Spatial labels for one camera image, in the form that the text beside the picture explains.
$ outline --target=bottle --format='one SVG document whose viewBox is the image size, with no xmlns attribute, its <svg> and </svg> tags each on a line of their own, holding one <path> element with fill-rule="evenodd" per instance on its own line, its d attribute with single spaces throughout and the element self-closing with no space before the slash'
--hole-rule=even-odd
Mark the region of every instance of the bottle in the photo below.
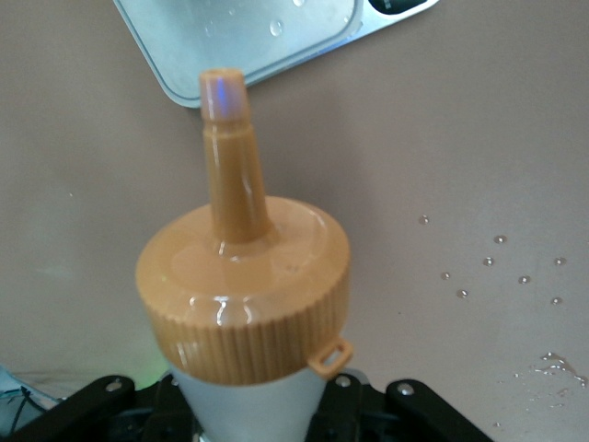
<svg viewBox="0 0 589 442">
<path fill-rule="evenodd" d="M 349 242 L 322 210 L 266 196 L 241 72 L 200 81 L 211 203 L 151 238 L 138 291 L 211 442 L 301 442 L 352 357 Z"/>
</svg>

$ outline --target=nozzle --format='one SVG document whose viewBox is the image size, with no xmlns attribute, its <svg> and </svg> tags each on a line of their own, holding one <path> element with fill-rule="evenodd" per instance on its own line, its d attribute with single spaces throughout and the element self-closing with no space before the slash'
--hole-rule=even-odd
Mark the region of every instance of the nozzle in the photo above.
<svg viewBox="0 0 589 442">
<path fill-rule="evenodd" d="M 249 121 L 248 92 L 238 69 L 201 73 L 201 115 L 206 122 Z"/>
<path fill-rule="evenodd" d="M 226 243 L 261 238 L 271 221 L 243 74 L 205 71 L 201 95 L 214 234 Z"/>
</svg>

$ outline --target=tan bottle cap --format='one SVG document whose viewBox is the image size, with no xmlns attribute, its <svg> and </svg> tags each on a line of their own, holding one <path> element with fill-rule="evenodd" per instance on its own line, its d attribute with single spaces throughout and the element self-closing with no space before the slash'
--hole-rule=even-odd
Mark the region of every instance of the tan bottle cap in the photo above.
<svg viewBox="0 0 589 442">
<path fill-rule="evenodd" d="M 201 82 L 211 204 L 164 227 L 137 264 L 159 347 L 184 372 L 218 384 L 267 382 L 306 366 L 331 378 L 352 356 L 340 337 L 346 235 L 316 207 L 265 196 L 241 73 L 210 71 Z"/>
</svg>

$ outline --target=black holder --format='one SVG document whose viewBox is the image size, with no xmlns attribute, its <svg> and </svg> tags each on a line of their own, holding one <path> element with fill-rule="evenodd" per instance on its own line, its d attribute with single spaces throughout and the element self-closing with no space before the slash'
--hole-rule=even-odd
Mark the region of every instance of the black holder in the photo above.
<svg viewBox="0 0 589 442">
<path fill-rule="evenodd" d="M 107 376 L 3 440 L 192 442 L 198 440 L 201 432 L 173 377 L 166 376 L 147 389 L 135 391 L 129 378 Z M 340 374 L 327 384 L 305 442 L 491 439 L 418 380 L 391 382 L 386 392 L 381 393 L 354 376 Z"/>
</svg>

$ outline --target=nozzle tip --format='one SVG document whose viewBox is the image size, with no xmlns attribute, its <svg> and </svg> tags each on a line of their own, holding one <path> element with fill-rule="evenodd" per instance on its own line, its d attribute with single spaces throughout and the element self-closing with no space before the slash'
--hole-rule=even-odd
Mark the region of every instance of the nozzle tip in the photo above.
<svg viewBox="0 0 589 442">
<path fill-rule="evenodd" d="M 248 93 L 239 69 L 204 71 L 200 81 L 201 115 L 204 120 L 235 122 L 249 118 Z"/>
</svg>

